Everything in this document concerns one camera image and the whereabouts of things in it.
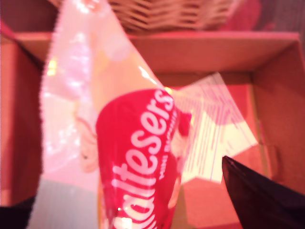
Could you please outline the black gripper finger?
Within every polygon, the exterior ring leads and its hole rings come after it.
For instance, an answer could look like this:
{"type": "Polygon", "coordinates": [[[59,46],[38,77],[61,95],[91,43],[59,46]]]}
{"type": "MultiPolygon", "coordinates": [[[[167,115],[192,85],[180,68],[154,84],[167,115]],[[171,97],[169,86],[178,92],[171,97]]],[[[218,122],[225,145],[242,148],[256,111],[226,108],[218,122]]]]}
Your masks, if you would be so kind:
{"type": "Polygon", "coordinates": [[[28,225],[35,198],[0,208],[0,229],[25,229],[28,225]]]}
{"type": "Polygon", "coordinates": [[[303,229],[305,197],[224,156],[227,192],[244,229],[303,229]]]}

